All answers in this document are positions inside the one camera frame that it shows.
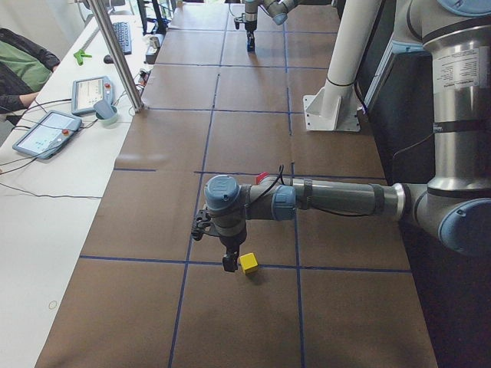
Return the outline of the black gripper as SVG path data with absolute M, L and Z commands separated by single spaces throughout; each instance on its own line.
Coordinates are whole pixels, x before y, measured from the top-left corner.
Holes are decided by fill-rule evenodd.
M 254 44 L 255 45 L 254 31 L 256 30 L 256 21 L 247 21 L 245 23 L 245 30 L 247 30 L 247 32 L 246 32 L 247 45 L 248 44 Z
M 240 246 L 246 240 L 245 232 L 241 232 L 234 236 L 220 236 L 219 240 L 226 247 L 226 254 L 222 257 L 224 271 L 236 271 L 238 269 Z

